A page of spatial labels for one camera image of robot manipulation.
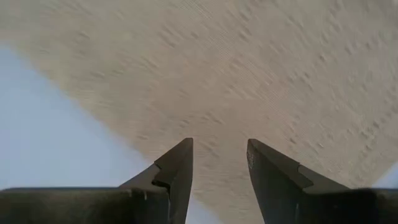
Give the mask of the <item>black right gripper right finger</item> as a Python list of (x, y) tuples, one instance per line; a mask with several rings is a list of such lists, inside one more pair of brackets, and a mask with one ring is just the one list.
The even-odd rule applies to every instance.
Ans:
[(265, 224), (398, 224), (398, 189), (351, 189), (257, 139), (247, 160)]

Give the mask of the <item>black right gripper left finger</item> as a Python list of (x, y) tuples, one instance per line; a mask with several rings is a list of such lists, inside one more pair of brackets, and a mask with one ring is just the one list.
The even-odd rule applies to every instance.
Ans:
[(0, 190), (0, 224), (185, 224), (193, 139), (118, 187)]

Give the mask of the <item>taupe woven towel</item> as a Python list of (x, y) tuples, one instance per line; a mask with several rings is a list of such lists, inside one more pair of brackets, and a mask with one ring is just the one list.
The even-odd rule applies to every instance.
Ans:
[(0, 42), (193, 194), (261, 224), (256, 138), (350, 187), (398, 162), (398, 0), (0, 0)]

